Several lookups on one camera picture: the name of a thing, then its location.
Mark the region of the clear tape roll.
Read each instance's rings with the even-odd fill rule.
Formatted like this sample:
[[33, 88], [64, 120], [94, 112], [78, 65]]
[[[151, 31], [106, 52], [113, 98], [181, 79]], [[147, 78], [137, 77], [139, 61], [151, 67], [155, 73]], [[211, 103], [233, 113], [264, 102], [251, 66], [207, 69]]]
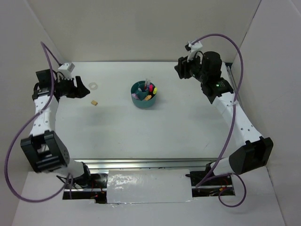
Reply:
[[89, 83], [88, 86], [89, 86], [90, 90], [96, 90], [96, 89], [98, 89], [98, 85], [95, 82]]

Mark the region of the beige eraser block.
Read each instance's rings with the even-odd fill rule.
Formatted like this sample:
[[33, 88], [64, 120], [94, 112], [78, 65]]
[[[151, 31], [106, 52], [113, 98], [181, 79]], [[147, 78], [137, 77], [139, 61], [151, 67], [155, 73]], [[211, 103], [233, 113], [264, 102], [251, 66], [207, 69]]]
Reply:
[[96, 106], [98, 103], [96, 101], [92, 100], [91, 104], [94, 105], [94, 106]]

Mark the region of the black pink highlighter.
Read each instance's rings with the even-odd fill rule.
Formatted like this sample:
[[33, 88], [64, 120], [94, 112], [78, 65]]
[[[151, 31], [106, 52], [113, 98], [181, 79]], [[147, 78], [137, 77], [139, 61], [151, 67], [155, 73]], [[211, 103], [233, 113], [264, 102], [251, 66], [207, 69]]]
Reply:
[[151, 84], [151, 85], [149, 86], [149, 93], [153, 93], [153, 90], [154, 90], [154, 87], [153, 87], [153, 85]]

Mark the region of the orange highlighter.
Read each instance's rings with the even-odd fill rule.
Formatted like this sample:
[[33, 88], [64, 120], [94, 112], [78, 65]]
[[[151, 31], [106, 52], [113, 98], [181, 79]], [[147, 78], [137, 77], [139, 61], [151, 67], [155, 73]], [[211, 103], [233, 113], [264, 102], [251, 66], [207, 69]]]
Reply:
[[145, 97], [144, 101], [148, 101], [150, 99], [151, 99], [151, 95], [148, 95], [148, 96]]

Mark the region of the purple pink highlighter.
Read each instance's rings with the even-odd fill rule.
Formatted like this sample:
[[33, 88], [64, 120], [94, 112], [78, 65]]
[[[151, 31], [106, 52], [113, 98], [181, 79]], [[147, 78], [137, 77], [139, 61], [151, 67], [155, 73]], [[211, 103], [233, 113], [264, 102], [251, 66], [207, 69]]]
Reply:
[[132, 94], [132, 97], [135, 99], [139, 99], [139, 97], [135, 93]]

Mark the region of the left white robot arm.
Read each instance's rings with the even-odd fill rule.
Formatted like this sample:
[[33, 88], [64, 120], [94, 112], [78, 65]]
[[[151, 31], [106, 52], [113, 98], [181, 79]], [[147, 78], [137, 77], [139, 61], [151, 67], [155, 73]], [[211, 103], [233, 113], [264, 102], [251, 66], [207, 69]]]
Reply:
[[20, 146], [36, 173], [71, 173], [75, 184], [87, 188], [92, 184], [93, 176], [85, 163], [70, 157], [67, 147], [55, 132], [55, 116], [61, 97], [83, 98], [90, 91], [79, 76], [68, 78], [62, 72], [51, 74], [49, 69], [36, 72], [38, 82], [33, 88], [32, 99], [38, 116], [29, 137], [22, 139]]

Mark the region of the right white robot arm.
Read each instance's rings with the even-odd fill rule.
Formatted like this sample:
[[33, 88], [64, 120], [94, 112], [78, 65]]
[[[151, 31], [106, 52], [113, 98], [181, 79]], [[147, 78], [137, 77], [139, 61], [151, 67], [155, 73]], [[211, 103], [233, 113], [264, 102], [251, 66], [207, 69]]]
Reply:
[[202, 56], [181, 57], [174, 68], [180, 79], [194, 78], [201, 83], [203, 94], [220, 112], [230, 128], [226, 144], [233, 138], [238, 146], [238, 149], [226, 158], [223, 157], [226, 147], [222, 148], [218, 159], [206, 166], [206, 181], [215, 185], [223, 174], [241, 175], [266, 166], [273, 141], [269, 137], [263, 137], [236, 100], [234, 89], [222, 77], [220, 54], [208, 51]]

